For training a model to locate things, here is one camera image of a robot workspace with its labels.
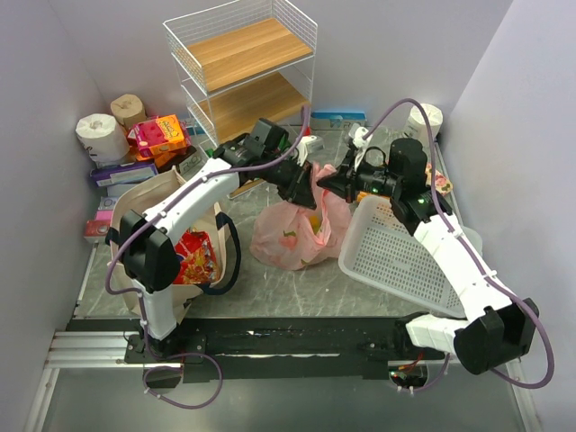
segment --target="purple box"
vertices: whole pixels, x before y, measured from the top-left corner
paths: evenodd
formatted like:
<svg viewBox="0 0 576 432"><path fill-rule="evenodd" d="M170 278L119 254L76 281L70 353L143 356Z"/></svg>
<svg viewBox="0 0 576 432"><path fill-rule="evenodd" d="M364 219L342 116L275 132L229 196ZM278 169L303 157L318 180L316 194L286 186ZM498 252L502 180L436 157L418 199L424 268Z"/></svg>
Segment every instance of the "purple box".
<svg viewBox="0 0 576 432"><path fill-rule="evenodd" d="M118 166L107 166L90 171L90 177L98 186L112 186L123 183L138 183L158 174L153 160L133 162Z"/></svg>

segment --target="gray wall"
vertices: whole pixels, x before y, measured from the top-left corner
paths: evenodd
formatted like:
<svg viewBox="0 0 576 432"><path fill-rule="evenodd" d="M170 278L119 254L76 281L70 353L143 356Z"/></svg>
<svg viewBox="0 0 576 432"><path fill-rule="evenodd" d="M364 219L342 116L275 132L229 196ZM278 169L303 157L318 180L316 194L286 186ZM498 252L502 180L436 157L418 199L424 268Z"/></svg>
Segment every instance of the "gray wall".
<svg viewBox="0 0 576 432"><path fill-rule="evenodd" d="M16 431L86 266L95 195L74 128L104 107L46 1L2 2L0 101L0 428Z"/></svg>
<svg viewBox="0 0 576 432"><path fill-rule="evenodd" d="M161 23L225 3L49 1L106 101L133 92L156 113L184 107ZM292 2L319 25L314 108L365 110L373 121L406 96L449 113L511 0Z"/></svg>
<svg viewBox="0 0 576 432"><path fill-rule="evenodd" d="M570 0L515 0L445 135L464 221L502 281L536 301L553 342L555 377L532 395L554 432L576 426L575 16ZM544 375L540 340L523 366L532 382Z"/></svg>

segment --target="toilet paper roll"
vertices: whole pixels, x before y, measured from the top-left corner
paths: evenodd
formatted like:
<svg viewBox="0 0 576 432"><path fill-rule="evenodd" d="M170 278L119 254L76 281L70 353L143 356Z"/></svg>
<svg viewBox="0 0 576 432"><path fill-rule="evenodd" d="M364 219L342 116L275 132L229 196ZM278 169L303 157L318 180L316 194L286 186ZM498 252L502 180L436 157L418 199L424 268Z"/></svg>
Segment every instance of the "toilet paper roll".
<svg viewBox="0 0 576 432"><path fill-rule="evenodd" d="M111 115L92 114L80 119L76 135L94 162L112 162L128 153L128 141Z"/></svg>
<svg viewBox="0 0 576 432"><path fill-rule="evenodd" d="M442 111L436 108L434 105L429 103L423 103L422 108L430 121L430 127L432 128L432 138L435 138L440 131L440 126L442 126L443 116ZM420 113L417 107L412 107L410 110L410 116L406 120L406 126L404 126L404 135L414 140L418 140L423 146L428 145L428 132L426 131L426 124L424 123L424 117Z"/></svg>
<svg viewBox="0 0 576 432"><path fill-rule="evenodd" d="M130 131L136 123L146 120L144 104L134 94L125 94L110 103L113 116L126 131Z"/></svg>

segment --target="white plastic basket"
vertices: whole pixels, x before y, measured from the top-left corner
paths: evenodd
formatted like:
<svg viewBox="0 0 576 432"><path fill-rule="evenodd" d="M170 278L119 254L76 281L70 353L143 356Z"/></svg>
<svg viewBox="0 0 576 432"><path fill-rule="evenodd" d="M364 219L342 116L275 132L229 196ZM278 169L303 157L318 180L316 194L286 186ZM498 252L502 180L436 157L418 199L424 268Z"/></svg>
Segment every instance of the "white plastic basket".
<svg viewBox="0 0 576 432"><path fill-rule="evenodd" d="M463 228L482 254L482 239ZM353 279L425 308L464 318L464 308L434 258L398 222L388 200L365 197L354 213L338 258Z"/></svg>

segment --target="pink plastic bag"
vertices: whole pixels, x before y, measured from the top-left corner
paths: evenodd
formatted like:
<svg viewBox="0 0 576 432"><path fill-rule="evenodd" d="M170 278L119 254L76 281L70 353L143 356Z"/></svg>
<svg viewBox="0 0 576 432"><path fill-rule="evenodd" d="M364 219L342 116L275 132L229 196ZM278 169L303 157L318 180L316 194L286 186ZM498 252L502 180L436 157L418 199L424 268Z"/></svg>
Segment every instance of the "pink plastic bag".
<svg viewBox="0 0 576 432"><path fill-rule="evenodd" d="M328 257L338 257L352 215L346 201L316 186L318 179L335 171L332 165L320 169L314 163L311 177L316 210L279 202L258 215L250 245L250 252L258 261L299 270ZM314 228L311 217L316 222Z"/></svg>

